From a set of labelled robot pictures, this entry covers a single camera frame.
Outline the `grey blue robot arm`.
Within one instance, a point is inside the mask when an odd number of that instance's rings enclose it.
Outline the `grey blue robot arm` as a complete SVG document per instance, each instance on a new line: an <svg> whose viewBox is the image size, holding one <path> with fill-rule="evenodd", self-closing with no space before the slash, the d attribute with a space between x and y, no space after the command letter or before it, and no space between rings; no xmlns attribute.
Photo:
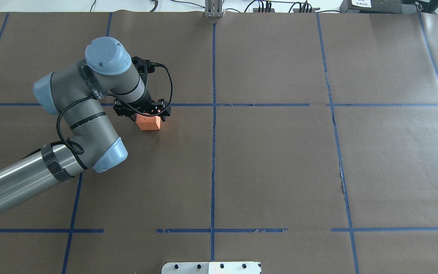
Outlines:
<svg viewBox="0 0 438 274"><path fill-rule="evenodd" d="M171 115L171 99L153 100L148 74L164 64L131 57L113 37L99 37L87 45L84 58L49 73L33 85L42 108L56 115L57 142L43 145L22 160L0 170L0 214L24 203L80 173L103 173L128 156L101 100L113 97L118 116Z"/></svg>

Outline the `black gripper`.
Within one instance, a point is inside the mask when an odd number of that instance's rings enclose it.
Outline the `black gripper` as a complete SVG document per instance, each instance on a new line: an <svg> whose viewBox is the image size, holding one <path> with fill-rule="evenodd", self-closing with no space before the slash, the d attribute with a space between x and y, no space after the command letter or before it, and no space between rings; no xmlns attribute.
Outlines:
<svg viewBox="0 0 438 274"><path fill-rule="evenodd" d="M162 122L166 121L166 118L171 116L171 106L166 99L143 100L141 102L134 102L128 107L118 99L114 100L113 110L118 116L125 116L130 118L134 123L136 122L136 115L142 116L159 116Z"/></svg>

